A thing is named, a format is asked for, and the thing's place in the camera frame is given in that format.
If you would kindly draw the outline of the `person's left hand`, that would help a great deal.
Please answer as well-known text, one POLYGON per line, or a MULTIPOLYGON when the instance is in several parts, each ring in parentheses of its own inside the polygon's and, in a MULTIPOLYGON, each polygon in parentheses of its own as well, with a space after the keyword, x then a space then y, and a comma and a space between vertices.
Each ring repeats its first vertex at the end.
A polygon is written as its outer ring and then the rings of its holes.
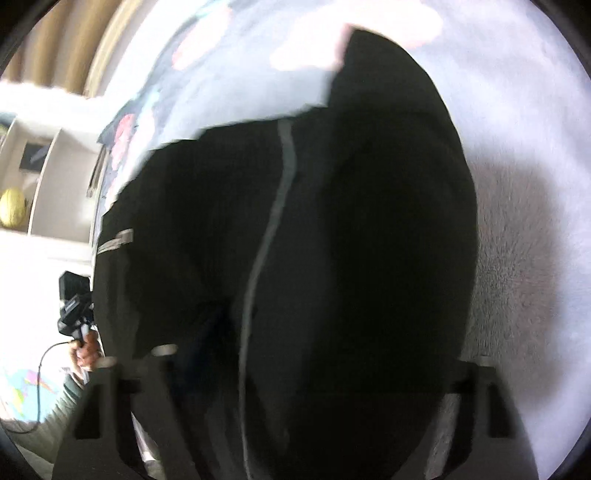
POLYGON ((74 373, 82 377, 84 372, 94 369, 94 365, 102 357, 102 350, 98 341, 98 333, 90 330, 83 341, 69 342, 69 354, 74 373))

